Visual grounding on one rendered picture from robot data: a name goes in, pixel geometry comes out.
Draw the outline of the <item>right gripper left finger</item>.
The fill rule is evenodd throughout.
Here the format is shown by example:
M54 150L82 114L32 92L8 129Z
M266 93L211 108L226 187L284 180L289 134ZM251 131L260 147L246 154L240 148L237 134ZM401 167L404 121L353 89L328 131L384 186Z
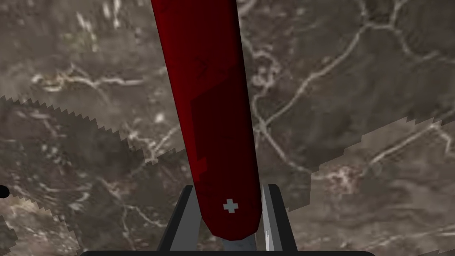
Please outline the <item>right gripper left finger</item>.
M195 251L201 213L193 185L183 188L157 251Z

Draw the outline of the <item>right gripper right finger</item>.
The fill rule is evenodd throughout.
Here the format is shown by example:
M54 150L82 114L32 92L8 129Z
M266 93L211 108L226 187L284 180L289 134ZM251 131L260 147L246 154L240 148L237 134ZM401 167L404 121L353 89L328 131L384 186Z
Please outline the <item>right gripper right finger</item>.
M262 215L267 251L298 251L280 188L262 186Z

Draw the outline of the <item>red pocket knife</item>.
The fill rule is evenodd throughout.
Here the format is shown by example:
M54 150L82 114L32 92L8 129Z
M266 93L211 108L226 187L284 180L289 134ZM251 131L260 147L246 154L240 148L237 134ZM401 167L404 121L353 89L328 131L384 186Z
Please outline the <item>red pocket knife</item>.
M202 218L257 232L261 191L236 0L151 0Z

